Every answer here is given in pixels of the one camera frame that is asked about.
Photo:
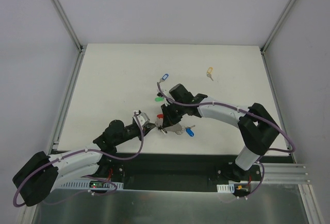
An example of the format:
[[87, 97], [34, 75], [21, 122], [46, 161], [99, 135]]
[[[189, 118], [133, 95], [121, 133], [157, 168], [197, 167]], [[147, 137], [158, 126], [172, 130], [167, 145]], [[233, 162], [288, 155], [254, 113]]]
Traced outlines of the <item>key with black tag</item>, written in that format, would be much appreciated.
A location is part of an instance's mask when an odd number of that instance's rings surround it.
[[158, 131], [160, 131], [162, 134], [167, 134], [167, 131], [166, 131], [162, 126], [158, 126], [157, 129], [158, 129]]

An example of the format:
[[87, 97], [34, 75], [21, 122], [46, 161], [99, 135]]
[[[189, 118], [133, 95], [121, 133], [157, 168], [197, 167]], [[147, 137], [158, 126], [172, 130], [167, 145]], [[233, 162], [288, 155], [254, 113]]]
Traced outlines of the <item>red handled metal key organizer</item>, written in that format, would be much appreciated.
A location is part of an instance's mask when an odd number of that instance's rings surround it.
[[155, 125], [156, 125], [156, 128], [158, 126], [162, 126], [167, 131], [167, 133], [173, 132], [177, 135], [181, 135], [185, 132], [185, 127], [182, 126], [181, 124], [175, 124], [173, 126], [165, 127], [165, 121], [164, 121], [164, 115], [163, 114], [158, 114], [156, 116]]

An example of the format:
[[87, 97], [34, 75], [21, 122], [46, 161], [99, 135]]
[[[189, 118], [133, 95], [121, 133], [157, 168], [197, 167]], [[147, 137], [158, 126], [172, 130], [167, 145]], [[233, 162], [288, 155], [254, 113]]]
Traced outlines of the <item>key with blue oval tag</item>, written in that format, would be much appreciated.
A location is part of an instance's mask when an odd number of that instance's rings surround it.
[[194, 132], [192, 130], [192, 128], [194, 128], [195, 125], [190, 126], [190, 127], [185, 127], [185, 132], [190, 136], [190, 137], [194, 137]]

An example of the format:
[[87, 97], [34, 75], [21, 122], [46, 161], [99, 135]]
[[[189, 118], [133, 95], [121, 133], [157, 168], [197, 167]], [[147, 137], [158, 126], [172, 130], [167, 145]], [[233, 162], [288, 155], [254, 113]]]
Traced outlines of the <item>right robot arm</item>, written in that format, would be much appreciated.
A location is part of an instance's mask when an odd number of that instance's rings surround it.
[[182, 84], [170, 89], [167, 103], [161, 105], [162, 127], [172, 127], [181, 122], [184, 115], [211, 118], [239, 129], [244, 147], [236, 157], [232, 174], [244, 180], [251, 173], [251, 166], [264, 156], [279, 135], [278, 125], [263, 105], [235, 107], [220, 103], [205, 94], [192, 95]]

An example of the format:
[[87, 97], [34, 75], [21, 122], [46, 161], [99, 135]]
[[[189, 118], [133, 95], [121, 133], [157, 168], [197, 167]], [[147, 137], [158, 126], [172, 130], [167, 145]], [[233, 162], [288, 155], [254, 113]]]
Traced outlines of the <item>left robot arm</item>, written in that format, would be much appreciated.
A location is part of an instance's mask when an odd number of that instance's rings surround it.
[[144, 137], [155, 127], [154, 123], [140, 119], [133, 120], [128, 126], [120, 120], [113, 120], [100, 136], [82, 149], [51, 155], [43, 151], [35, 153], [13, 176], [12, 182], [16, 186], [13, 206], [34, 206], [55, 187], [79, 177], [92, 174], [106, 176], [109, 165], [103, 160], [128, 161], [136, 158], [141, 150], [129, 157], [118, 157], [117, 146], [134, 138], [143, 143]]

